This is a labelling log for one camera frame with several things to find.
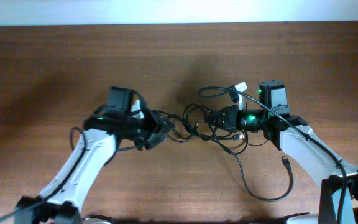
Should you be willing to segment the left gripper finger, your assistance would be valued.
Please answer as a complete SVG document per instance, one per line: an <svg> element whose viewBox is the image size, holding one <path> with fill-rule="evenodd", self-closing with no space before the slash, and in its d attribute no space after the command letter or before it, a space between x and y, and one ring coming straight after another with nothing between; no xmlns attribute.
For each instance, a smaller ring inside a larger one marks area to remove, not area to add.
<svg viewBox="0 0 358 224"><path fill-rule="evenodd" d="M152 133L146 140L144 147L146 150L150 150L153 147L157 146L158 144L164 142L165 140L165 133Z"/></svg>
<svg viewBox="0 0 358 224"><path fill-rule="evenodd" d="M164 118L157 110L150 110L150 133L163 135L175 127L175 125Z"/></svg>

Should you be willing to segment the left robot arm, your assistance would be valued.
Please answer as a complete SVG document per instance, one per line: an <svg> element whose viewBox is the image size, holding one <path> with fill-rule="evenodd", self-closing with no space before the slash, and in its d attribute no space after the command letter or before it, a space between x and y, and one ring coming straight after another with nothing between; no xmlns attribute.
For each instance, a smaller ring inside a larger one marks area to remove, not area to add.
<svg viewBox="0 0 358 224"><path fill-rule="evenodd" d="M80 211L101 169L112 161L123 140L138 150L164 141L174 124L148 109L135 90L112 86L106 104L97 108L78 131L77 143L59 173L35 198L22 197L14 223L81 223Z"/></svg>

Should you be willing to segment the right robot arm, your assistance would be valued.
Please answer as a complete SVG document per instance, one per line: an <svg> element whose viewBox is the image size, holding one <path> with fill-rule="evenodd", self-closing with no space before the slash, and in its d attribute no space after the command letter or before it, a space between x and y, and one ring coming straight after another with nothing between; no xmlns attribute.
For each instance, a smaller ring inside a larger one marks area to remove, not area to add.
<svg viewBox="0 0 358 224"><path fill-rule="evenodd" d="M225 131L262 131L318 185L318 213L289 215L280 223L358 223L358 167L322 142L305 120L290 114L282 81L259 84L258 109L246 107L246 88L244 82L220 88L221 94L230 94L234 105L212 111L205 121Z"/></svg>

